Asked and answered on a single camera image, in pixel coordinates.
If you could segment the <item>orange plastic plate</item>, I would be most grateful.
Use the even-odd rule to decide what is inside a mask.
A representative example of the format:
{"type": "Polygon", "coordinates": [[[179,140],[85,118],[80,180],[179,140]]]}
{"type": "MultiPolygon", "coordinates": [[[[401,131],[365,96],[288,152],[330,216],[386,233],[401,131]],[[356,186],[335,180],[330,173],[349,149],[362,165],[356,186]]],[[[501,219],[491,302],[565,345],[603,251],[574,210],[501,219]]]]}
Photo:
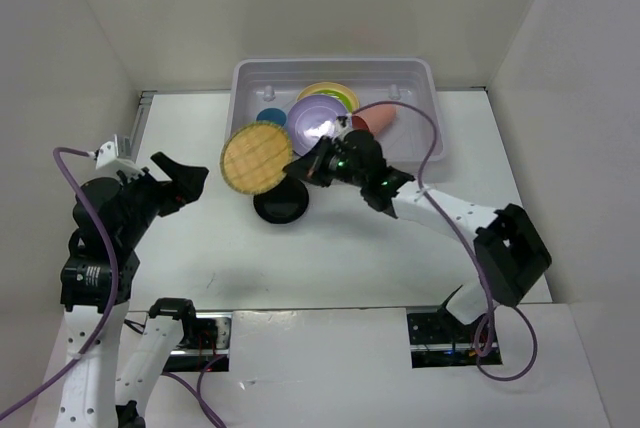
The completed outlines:
{"type": "Polygon", "coordinates": [[[298,95],[296,100],[300,101],[301,99],[311,96],[311,95],[324,95],[323,92],[325,90],[335,90],[335,91],[339,91],[343,94],[345,94],[346,96],[349,97],[349,99],[351,100],[352,104],[353,104],[353,111],[357,110],[360,108],[360,102],[359,99],[357,97],[357,95],[347,86],[339,84],[339,83],[335,83],[335,82],[319,82],[319,83],[314,83],[311,84],[307,87],[305,87],[298,95]]]}

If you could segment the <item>black glossy plate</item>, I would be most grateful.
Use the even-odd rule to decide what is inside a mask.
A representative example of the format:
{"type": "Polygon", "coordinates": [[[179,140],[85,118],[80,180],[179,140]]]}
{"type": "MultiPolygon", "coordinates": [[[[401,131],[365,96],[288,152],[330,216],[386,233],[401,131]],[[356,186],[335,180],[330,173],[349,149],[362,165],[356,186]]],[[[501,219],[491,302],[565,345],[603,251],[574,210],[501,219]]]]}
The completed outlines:
{"type": "Polygon", "coordinates": [[[284,225],[302,217],[309,206],[309,192],[299,180],[286,177],[273,189],[255,195],[253,207],[264,221],[284,225]]]}

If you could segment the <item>blue plastic cup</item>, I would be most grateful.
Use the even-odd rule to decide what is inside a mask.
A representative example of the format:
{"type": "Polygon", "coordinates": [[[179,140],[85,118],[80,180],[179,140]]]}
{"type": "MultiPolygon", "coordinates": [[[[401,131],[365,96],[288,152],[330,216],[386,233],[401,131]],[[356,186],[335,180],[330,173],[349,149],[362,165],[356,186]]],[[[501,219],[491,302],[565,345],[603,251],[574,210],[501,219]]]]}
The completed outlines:
{"type": "Polygon", "coordinates": [[[256,120],[260,122],[269,122],[284,127],[287,123],[287,114],[279,108],[269,107],[261,110],[257,114],[256,120]]]}

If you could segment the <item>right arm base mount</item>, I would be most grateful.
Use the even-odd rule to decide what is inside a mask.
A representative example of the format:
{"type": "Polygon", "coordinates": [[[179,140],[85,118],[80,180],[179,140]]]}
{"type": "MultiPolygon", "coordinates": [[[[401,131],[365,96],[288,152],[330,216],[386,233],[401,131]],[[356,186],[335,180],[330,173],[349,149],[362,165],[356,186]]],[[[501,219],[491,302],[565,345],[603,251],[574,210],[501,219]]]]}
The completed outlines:
{"type": "Polygon", "coordinates": [[[406,313],[411,364],[414,369],[475,366],[479,360],[475,334],[479,319],[461,324],[435,308],[406,313]]]}

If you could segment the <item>woven bamboo plate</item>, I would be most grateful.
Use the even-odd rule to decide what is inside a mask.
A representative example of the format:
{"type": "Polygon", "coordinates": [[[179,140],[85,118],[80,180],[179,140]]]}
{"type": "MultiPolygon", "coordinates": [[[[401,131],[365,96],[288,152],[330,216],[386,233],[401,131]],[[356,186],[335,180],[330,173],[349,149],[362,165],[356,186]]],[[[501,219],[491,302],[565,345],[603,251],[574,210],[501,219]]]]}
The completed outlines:
{"type": "Polygon", "coordinates": [[[235,192],[259,195],[283,181],[283,169],[293,156],[292,141],[281,126],[253,122],[237,130],[224,144],[220,172],[235,192]]]}

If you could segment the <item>purple plastic plate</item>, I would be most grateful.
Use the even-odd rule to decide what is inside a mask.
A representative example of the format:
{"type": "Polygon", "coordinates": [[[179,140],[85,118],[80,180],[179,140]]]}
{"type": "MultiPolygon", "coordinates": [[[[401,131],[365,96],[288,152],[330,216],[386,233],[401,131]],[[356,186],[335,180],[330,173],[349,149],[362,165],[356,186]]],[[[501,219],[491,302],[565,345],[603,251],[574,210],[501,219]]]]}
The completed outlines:
{"type": "Polygon", "coordinates": [[[297,101],[287,114],[285,125],[296,155],[304,156],[323,136],[334,136],[334,122],[348,114],[337,99],[314,94],[297,101]]]}

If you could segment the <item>green plastic plate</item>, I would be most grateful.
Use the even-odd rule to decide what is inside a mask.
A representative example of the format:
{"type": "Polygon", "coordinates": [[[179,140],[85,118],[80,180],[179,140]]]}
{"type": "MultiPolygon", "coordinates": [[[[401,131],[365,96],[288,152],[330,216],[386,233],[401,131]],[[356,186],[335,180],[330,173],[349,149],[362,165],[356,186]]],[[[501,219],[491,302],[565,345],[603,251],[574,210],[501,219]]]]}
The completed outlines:
{"type": "Polygon", "coordinates": [[[352,112],[353,111],[353,104],[352,104],[351,100],[349,99],[349,97],[346,96],[345,94],[343,94],[343,93],[341,93],[339,91],[335,91],[335,90],[325,90],[323,92],[323,94],[327,95],[327,96],[331,96],[331,97],[337,99],[338,101],[340,101],[345,106],[345,109],[348,112],[352,112]]]}

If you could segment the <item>pink plastic cup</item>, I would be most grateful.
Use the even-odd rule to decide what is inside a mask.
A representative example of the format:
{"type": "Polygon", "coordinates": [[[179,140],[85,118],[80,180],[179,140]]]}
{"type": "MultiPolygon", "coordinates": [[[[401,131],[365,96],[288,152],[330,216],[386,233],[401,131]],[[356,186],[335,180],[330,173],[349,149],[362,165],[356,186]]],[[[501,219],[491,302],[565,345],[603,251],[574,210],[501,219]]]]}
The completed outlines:
{"type": "Polygon", "coordinates": [[[384,132],[396,118],[396,107],[392,104],[380,104],[355,113],[351,118],[354,130],[364,130],[373,136],[384,132]]]}

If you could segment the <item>grey plastic bin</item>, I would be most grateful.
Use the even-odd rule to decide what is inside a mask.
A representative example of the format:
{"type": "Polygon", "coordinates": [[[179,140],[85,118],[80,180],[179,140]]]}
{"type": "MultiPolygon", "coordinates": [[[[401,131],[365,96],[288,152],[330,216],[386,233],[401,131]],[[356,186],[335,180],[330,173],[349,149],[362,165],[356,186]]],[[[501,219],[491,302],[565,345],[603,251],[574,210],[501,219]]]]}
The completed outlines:
{"type": "Polygon", "coordinates": [[[226,137],[256,120],[259,112],[284,112],[298,95],[319,82],[351,89],[360,104],[384,101],[396,106],[396,116],[377,139],[387,161],[415,173],[438,130],[430,160],[445,157],[446,142],[430,66],[411,57],[330,57],[247,59],[234,71],[226,137]]]}

